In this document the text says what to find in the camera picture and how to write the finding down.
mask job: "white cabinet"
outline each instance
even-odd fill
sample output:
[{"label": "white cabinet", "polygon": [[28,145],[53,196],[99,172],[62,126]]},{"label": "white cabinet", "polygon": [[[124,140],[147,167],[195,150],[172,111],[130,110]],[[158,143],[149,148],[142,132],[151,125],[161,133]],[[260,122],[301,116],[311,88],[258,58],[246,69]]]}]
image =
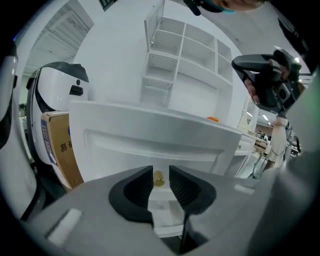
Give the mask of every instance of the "white cabinet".
[{"label": "white cabinet", "polygon": [[215,35],[163,17],[164,3],[144,21],[148,53],[140,102],[225,122],[233,91],[231,49]]}]

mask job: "black strap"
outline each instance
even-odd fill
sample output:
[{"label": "black strap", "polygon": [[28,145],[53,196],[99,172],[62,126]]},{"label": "black strap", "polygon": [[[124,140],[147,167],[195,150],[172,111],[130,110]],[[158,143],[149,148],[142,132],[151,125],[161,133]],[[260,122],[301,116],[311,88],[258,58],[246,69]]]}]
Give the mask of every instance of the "black strap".
[{"label": "black strap", "polygon": [[11,93],[9,106],[5,112],[5,115],[0,121],[0,150],[7,143],[10,136],[11,123],[12,123],[12,97],[13,97],[13,92]]}]

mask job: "human hand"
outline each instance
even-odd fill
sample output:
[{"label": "human hand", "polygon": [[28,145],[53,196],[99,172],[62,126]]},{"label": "human hand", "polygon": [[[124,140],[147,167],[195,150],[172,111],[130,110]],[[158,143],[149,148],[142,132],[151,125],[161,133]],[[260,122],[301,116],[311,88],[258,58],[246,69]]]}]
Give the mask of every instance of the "human hand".
[{"label": "human hand", "polygon": [[[280,70],[282,73],[281,79],[284,81],[288,78],[289,76],[289,70],[285,67],[280,65]],[[253,101],[258,104],[260,102],[258,95],[256,94],[256,88],[253,86],[252,82],[249,79],[246,79],[244,81],[244,84],[250,94],[250,96],[252,97]]]}]

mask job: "white shelf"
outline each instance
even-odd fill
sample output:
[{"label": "white shelf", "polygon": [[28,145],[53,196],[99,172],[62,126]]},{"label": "white shelf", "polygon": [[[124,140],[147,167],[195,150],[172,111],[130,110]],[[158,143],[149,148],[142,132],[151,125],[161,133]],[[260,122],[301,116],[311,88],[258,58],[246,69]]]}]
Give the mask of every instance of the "white shelf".
[{"label": "white shelf", "polygon": [[215,37],[200,28],[186,24],[184,36],[216,50]]},{"label": "white shelf", "polygon": [[226,81],[225,79],[222,79],[220,76],[216,75],[209,69],[206,69],[197,63],[191,62],[183,58],[180,59],[178,73],[199,80],[216,89],[232,86],[230,82]]},{"label": "white shelf", "polygon": [[217,47],[218,54],[220,54],[226,60],[231,62],[232,58],[231,58],[230,48],[226,46],[223,42],[219,41],[218,39],[216,40],[216,44],[217,44],[216,47]]},{"label": "white shelf", "polygon": [[216,71],[216,53],[211,48],[195,40],[184,38],[181,58],[197,63],[213,72]]},{"label": "white shelf", "polygon": [[153,38],[153,46],[150,48],[153,52],[178,56],[182,36],[168,31],[157,30]]},{"label": "white shelf", "polygon": [[169,90],[143,85],[141,87],[140,102],[148,105],[166,107],[168,105],[169,93]]},{"label": "white shelf", "polygon": [[144,77],[173,82],[177,64],[177,58],[149,52],[144,67]]},{"label": "white shelf", "polygon": [[172,81],[156,79],[148,76],[144,76],[142,78],[142,84],[144,86],[150,86],[150,87],[154,87],[162,90],[169,90],[173,85],[173,83],[174,82]]},{"label": "white shelf", "polygon": [[184,34],[185,23],[171,18],[162,18],[158,29],[182,36]]},{"label": "white shelf", "polygon": [[217,73],[232,83],[233,69],[231,63],[218,54]]}]

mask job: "white panel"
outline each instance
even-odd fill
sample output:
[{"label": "white panel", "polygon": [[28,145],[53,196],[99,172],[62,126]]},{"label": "white panel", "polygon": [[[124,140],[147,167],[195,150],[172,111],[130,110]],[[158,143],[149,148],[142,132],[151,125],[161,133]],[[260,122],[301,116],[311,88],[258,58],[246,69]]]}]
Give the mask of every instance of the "white panel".
[{"label": "white panel", "polygon": [[172,81],[159,80],[145,76],[142,78],[142,85],[150,86],[158,89],[169,90],[173,85]]},{"label": "white panel", "polygon": [[172,32],[178,35],[183,35],[185,29],[185,23],[171,19],[171,18],[162,18],[162,21],[159,25],[159,30],[164,30]]},{"label": "white panel", "polygon": [[186,24],[184,36],[216,50],[215,37],[200,28]]},{"label": "white panel", "polygon": [[185,59],[180,59],[178,73],[199,80],[217,89],[232,87],[232,84],[212,71]]},{"label": "white panel", "polygon": [[219,90],[189,76],[178,74],[168,108],[199,117],[215,117]]},{"label": "white panel", "polygon": [[217,47],[218,54],[222,55],[229,62],[231,62],[232,61],[231,49],[218,39],[216,40],[216,44],[217,44],[216,47]]},{"label": "white panel", "polygon": [[227,79],[228,81],[232,82],[233,68],[231,66],[231,63],[220,54],[218,54],[217,73],[218,75],[222,76],[224,79]]},{"label": "white panel", "polygon": [[157,30],[150,51],[178,56],[182,36],[167,31]]},{"label": "white panel", "polygon": [[200,117],[92,101],[71,102],[69,123],[85,182],[147,165],[165,173],[182,165],[223,174],[241,137]]},{"label": "white panel", "polygon": [[209,47],[189,38],[184,38],[181,58],[216,72],[216,53]]},{"label": "white panel", "polygon": [[153,5],[144,20],[145,38],[149,50],[151,49],[151,41],[164,14],[164,8],[165,0],[161,0],[157,5]]}]

